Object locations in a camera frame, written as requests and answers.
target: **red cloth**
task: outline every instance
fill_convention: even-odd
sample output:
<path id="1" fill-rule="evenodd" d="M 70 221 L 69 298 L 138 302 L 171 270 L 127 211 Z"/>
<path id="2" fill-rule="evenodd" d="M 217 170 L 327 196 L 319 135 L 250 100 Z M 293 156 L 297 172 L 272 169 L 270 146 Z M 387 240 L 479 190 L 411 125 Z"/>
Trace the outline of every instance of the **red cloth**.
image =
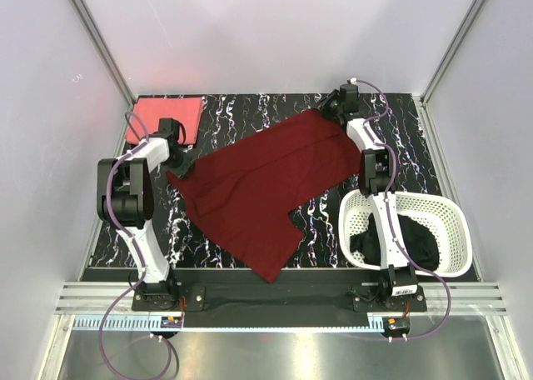
<path id="1" fill-rule="evenodd" d="M 133 112 L 146 125 L 149 134 L 157 131 L 160 118 L 172 118 L 183 125 L 187 134 L 185 140 L 183 140 L 183 134 L 180 130 L 179 139 L 177 140 L 180 144 L 194 144 L 197 141 L 198 126 L 200 126 L 200 116 L 202 115 L 201 98 L 139 98 L 133 108 Z M 131 119 L 130 122 L 137 134 L 142 137 L 141 124 L 135 119 Z M 139 142 L 130 127 L 126 132 L 126 141 L 130 144 Z"/>
<path id="2" fill-rule="evenodd" d="M 360 158 L 337 124 L 308 110 L 167 180 L 208 238 L 271 283 L 302 239 L 288 213 L 356 173 Z"/>

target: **aluminum frame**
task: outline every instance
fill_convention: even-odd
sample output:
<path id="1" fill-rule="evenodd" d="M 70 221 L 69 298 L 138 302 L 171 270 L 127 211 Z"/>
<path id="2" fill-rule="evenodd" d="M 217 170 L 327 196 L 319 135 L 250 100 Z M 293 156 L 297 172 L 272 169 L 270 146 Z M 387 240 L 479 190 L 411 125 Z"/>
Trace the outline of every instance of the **aluminum frame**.
<path id="1" fill-rule="evenodd" d="M 505 304 L 501 298 L 500 289 L 493 282 L 458 282 L 451 283 L 452 308 L 451 315 L 456 316 L 482 316 L 491 334 L 498 361 L 506 380 L 529 379 L 516 345 L 516 339 L 512 332 Z M 428 312 L 412 313 L 413 316 L 441 315 L 446 308 L 446 293 L 438 283 L 422 283 L 426 293 Z M 57 319 L 54 324 L 54 332 L 48 345 L 47 354 L 42 364 L 39 380 L 56 380 L 67 351 L 68 340 L 77 315 L 82 313 L 103 313 L 108 304 L 116 298 L 120 292 L 127 288 L 122 282 L 67 282 L 62 290 L 62 296 L 56 309 Z M 114 316 L 129 316 L 145 314 L 131 311 L 132 297 L 125 297 L 114 311 Z M 324 333 L 344 332 L 342 327 L 324 328 Z M 269 333 L 297 333 L 297 329 L 283 327 L 254 327 L 254 328 L 186 328 L 187 332 L 269 332 Z M 319 327 L 309 327 L 304 332 L 318 333 Z"/>

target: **gray wall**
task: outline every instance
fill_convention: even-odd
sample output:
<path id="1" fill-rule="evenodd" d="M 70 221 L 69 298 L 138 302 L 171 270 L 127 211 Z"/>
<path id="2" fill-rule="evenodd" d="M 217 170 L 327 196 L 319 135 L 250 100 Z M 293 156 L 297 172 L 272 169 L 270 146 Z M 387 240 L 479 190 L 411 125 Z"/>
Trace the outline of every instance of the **gray wall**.
<path id="1" fill-rule="evenodd" d="M 472 0 L 86 0 L 133 92 L 421 93 Z"/>
<path id="2" fill-rule="evenodd" d="M 486 280 L 533 373 L 533 4 L 490 0 L 430 100 Z"/>
<path id="3" fill-rule="evenodd" d="M 125 103 L 68 0 L 0 0 L 0 372 L 36 378 Z"/>

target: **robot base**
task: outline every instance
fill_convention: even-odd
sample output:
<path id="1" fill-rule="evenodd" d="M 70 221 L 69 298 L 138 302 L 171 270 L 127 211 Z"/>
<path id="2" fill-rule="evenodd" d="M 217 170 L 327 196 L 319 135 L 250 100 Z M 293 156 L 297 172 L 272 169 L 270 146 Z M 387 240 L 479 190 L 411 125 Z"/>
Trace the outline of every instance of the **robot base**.
<path id="1" fill-rule="evenodd" d="M 426 296 L 420 286 L 415 294 L 401 297 L 378 295 L 377 286 L 353 286 L 350 294 L 353 310 L 358 313 L 404 313 L 406 303 L 409 303 L 409 312 L 427 312 Z"/>

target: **black marble table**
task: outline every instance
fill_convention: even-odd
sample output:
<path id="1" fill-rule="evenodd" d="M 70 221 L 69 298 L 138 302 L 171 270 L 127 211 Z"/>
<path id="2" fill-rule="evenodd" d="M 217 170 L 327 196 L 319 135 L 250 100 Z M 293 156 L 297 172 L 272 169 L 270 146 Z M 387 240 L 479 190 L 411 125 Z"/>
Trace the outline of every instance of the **black marble table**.
<path id="1" fill-rule="evenodd" d="M 321 94 L 207 95 L 197 144 L 187 148 L 194 158 L 236 143 L 302 110 L 315 107 Z M 376 134 L 399 156 L 399 189 L 441 195 L 421 123 L 410 94 L 387 94 L 390 117 L 376 123 Z M 378 94 L 361 95 L 365 117 L 383 112 Z M 190 222 L 180 193 L 167 184 L 164 168 L 152 174 L 156 201 L 153 225 L 161 249 L 174 268 L 244 268 L 245 265 L 209 241 Z M 342 268 L 350 264 L 339 248 L 337 221 L 342 198 L 357 185 L 357 177 L 327 190 L 290 213 L 304 238 L 288 268 Z M 104 224 L 90 259 L 90 268 L 132 268 L 134 261 L 121 238 Z"/>

